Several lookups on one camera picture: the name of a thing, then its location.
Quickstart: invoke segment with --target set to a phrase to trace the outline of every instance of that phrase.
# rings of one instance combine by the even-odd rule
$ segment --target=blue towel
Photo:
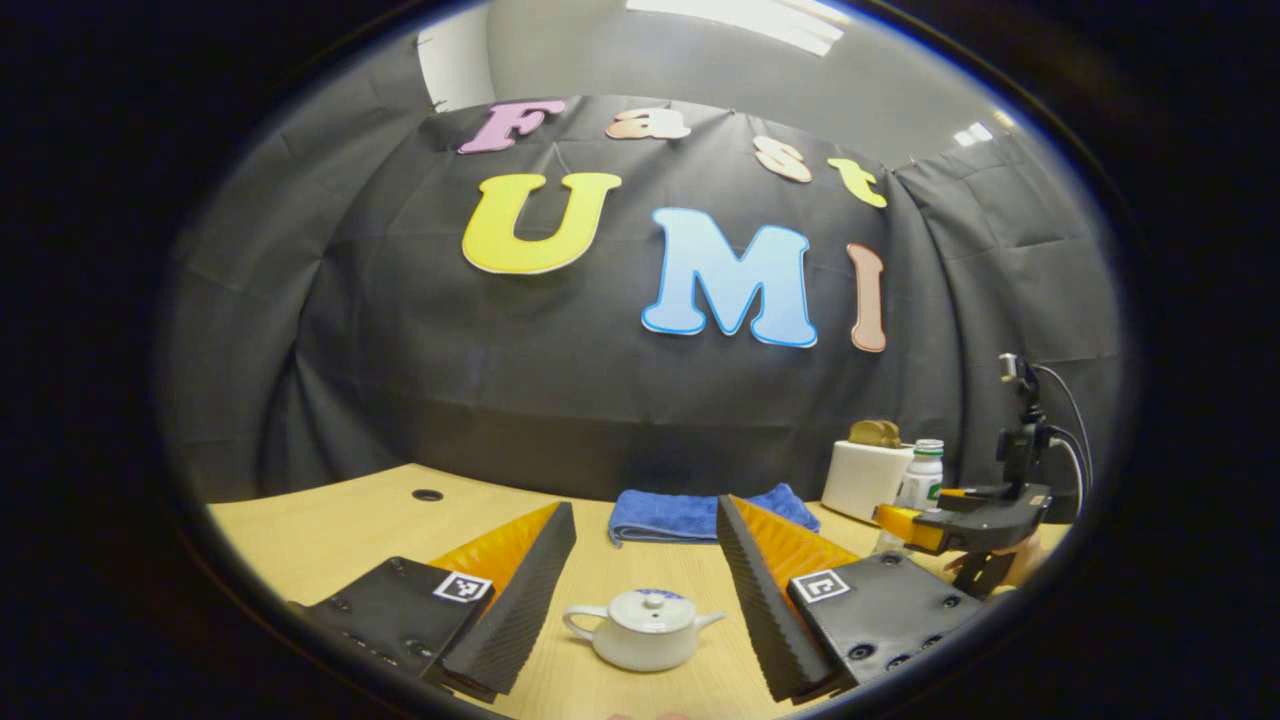
[[[748,502],[772,510],[792,523],[818,532],[822,527],[794,492],[780,483],[769,492],[746,498]],[[613,515],[609,515],[609,539],[614,547],[622,541],[714,543],[716,496],[659,495],[636,489],[622,491]]]

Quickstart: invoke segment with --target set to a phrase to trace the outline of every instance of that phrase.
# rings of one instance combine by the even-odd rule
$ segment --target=plastic bottle
[[[915,510],[928,510],[938,506],[938,492],[942,489],[942,441],[922,439],[915,443],[915,452],[911,464],[902,473],[902,482],[897,487],[897,497],[893,505],[899,507],[911,507]],[[886,551],[910,555],[910,550],[904,548],[902,538],[881,530],[876,539],[876,548],[872,555]]]

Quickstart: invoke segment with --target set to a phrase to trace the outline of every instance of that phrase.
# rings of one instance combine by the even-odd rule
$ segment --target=light blue letter m
[[[694,306],[694,291],[701,282],[724,334],[742,325],[759,291],[760,314],[751,320],[751,334],[760,342],[791,347],[818,342],[805,307],[803,260],[809,241],[803,234],[764,225],[740,259],[707,213],[659,208],[653,219],[667,231],[667,255],[658,302],[640,315],[644,327],[659,333],[700,333],[707,316]]]

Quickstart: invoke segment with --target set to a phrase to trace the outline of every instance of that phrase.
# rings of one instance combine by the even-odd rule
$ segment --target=wooden table
[[[412,497],[426,488],[436,502]],[[228,542],[282,600],[319,602],[393,555],[428,562],[508,520],[558,500],[571,500],[577,544],[552,597],[543,632],[509,696],[490,707],[521,720],[605,720],[625,714],[654,720],[681,712],[692,720],[772,719],[797,707],[773,702],[751,650],[728,565],[716,544],[623,543],[607,536],[613,503],[576,500],[470,480],[420,465],[403,465],[321,488],[210,505]],[[870,555],[878,529],[808,503],[819,534],[856,555]],[[1046,525],[1044,546],[1065,527]],[[913,559],[938,577],[959,553]],[[666,588],[691,598],[700,612],[724,620],[701,633],[691,660],[664,673],[621,670],[572,635],[561,611],[575,603],[607,605],[617,593]],[[590,619],[581,619],[589,624]]]

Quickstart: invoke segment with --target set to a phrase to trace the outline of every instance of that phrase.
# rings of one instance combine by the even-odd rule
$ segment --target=yellow letter u
[[[490,273],[534,275],[563,268],[591,246],[604,209],[604,195],[622,184],[608,173],[564,176],[570,188],[564,219],[556,234],[527,241],[516,237],[516,219],[529,193],[547,182],[543,176],[497,176],[480,183],[480,204],[462,236],[467,261]]]

